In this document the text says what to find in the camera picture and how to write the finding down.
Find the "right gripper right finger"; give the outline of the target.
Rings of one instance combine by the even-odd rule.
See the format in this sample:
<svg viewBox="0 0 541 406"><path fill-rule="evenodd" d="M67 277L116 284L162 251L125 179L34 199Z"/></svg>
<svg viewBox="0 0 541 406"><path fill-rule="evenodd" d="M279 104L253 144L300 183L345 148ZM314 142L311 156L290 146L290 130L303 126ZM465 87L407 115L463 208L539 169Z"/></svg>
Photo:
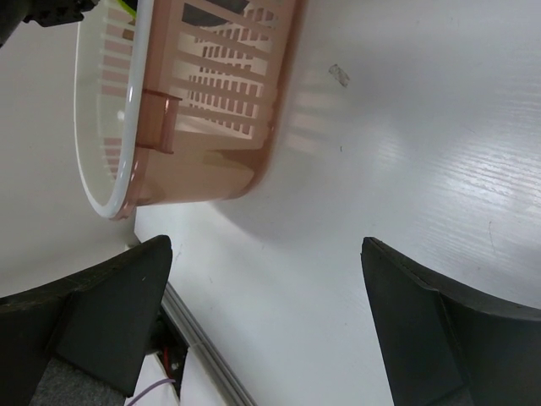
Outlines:
<svg viewBox="0 0 541 406"><path fill-rule="evenodd" d="M361 262L396 405L538 405L540 311L468 287L374 237Z"/></svg>

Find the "lime green plate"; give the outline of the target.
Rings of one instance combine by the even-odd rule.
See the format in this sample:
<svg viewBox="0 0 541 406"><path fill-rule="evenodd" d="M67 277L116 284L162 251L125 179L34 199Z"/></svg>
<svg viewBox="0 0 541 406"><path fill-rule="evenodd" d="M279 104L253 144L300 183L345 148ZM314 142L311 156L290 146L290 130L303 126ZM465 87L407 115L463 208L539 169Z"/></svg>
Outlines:
<svg viewBox="0 0 541 406"><path fill-rule="evenodd" d="M126 11L132 18L136 18L138 0L117 0L118 5Z"/></svg>

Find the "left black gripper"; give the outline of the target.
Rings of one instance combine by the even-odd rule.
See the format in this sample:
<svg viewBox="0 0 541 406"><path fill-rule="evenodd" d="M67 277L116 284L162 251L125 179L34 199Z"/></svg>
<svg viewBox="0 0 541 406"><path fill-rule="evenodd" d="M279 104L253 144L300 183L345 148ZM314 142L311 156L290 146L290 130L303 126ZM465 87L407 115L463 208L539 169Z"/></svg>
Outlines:
<svg viewBox="0 0 541 406"><path fill-rule="evenodd" d="M100 0L35 0L23 21L35 21L40 26L56 26L82 21Z"/></svg>

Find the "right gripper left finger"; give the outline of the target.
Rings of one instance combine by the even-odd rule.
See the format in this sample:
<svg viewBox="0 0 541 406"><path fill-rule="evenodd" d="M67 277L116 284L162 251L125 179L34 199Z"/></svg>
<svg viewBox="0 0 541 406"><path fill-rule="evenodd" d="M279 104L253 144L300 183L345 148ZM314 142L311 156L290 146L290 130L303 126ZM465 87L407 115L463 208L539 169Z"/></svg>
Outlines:
<svg viewBox="0 0 541 406"><path fill-rule="evenodd" d="M28 405L57 370L55 396L96 384L134 395L172 265L159 235L101 264L1 299L1 403Z"/></svg>

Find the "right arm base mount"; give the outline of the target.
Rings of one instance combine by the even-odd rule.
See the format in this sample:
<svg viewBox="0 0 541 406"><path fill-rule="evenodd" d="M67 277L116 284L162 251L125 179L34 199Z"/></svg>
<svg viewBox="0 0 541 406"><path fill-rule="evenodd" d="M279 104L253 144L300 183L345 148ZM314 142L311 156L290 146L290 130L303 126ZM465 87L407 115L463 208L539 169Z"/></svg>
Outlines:
<svg viewBox="0 0 541 406"><path fill-rule="evenodd" d="M173 387L178 396L180 396L188 351L189 346L185 343L183 336L177 331L169 317L160 310L151 329L146 353L158 356L166 376L174 380Z"/></svg>

